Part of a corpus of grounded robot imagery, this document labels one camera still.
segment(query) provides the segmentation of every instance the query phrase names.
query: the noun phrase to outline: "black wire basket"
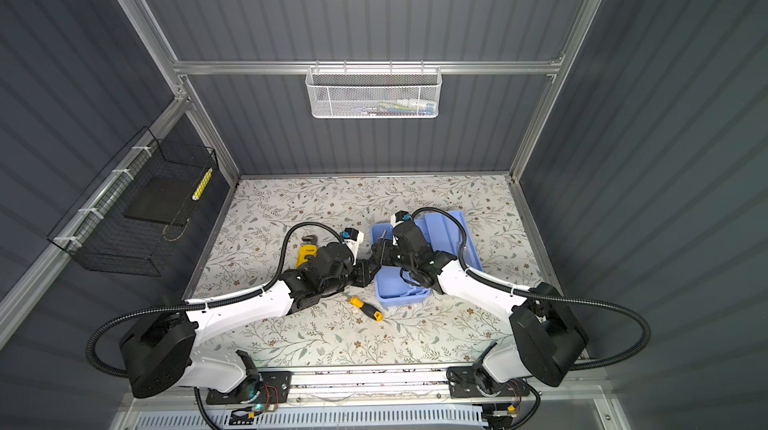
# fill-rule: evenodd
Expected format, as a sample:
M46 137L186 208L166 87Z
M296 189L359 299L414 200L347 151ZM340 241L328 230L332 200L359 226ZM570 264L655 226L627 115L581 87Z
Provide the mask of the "black wire basket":
M92 206L77 211L70 234L61 233L60 221L48 239L86 270L157 277L217 170L212 148L153 139L125 169L112 171Z

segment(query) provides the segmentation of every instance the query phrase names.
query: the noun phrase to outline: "table surface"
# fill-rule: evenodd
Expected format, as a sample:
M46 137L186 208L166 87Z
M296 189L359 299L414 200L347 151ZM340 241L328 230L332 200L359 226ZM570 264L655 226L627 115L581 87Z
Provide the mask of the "table surface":
M398 210L433 206L466 216L485 272L533 286L542 280L504 175L435 177L283 178L243 180L236 190L195 292L212 297L252 287L274 275L286 230L321 221L366 233ZM319 245L331 235L299 229L289 244L293 267L301 237ZM374 284L348 293L379 306ZM259 367L346 366L473 361L494 339L512 338L493 315L433 293L424 303L383 310L375 322L342 295L287 317L259 320L204 343L216 351L243 349Z

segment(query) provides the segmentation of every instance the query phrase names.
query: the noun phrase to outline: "blue bin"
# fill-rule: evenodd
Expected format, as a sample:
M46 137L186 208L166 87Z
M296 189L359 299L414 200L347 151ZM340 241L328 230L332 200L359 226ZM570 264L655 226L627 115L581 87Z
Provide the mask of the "blue bin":
M482 271L480 257L475 249L475 243L472 242L472 235L467 229L467 222L464 213L461 211L450 211L456 220L462 223L467 231L467 252L465 254L466 262L469 266ZM416 219L416 225L424 233L424 238L431 243L436 251L444 251L458 254L459 234L456 224L451 222L442 214L429 213ZM392 238L392 225L376 224L371 227L371 239L375 243L379 238ZM408 272L403 272L405 278L410 278ZM376 274L374 279L376 284L376 298L382 304L382 307L394 307L397 305L408 305L412 303L421 303L429 297L432 290L422 287L414 287L400 278L399 267L384 266Z

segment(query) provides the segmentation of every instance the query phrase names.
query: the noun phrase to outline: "mesh basket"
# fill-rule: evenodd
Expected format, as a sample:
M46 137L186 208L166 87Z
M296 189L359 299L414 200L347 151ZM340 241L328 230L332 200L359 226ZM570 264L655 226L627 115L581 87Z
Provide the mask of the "mesh basket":
M442 75L323 73L310 68L306 90L318 118L434 118Z
M172 141L153 140L114 183L85 211L71 236L54 237L61 222L48 239L89 271L159 276L170 265L176 244L183 240L191 214L203 198L197 199L201 183L218 168L213 149ZM136 218L127 213L147 186L175 186L174 199L162 201L168 209L166 221Z

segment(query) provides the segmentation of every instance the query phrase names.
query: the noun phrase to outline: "zip tie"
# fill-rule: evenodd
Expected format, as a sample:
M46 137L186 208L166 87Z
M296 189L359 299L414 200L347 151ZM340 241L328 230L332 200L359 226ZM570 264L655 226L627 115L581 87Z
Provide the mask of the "zip tie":
M112 172L122 172L122 173L124 173L125 175L127 175L127 176L128 176L128 178L129 178L131 181L133 181L133 179L134 179L134 176L132 176L132 175L130 174L130 170L128 170L127 168L116 168L116 169L114 169Z
M72 245L77 248L81 248L83 246L82 243L80 243L80 240L78 240L77 237L54 237L54 241L65 241L65 242L72 242Z
M94 214L96 214L96 217L98 217L100 221L104 219L104 215L102 215L101 212L99 212L96 207L81 208L81 209L78 209L78 212L93 212Z
M150 157L152 156L152 151L150 150L149 147L141 147L141 146L139 146L139 147L131 147L131 148L140 148L141 150L147 151L147 153L149 154Z

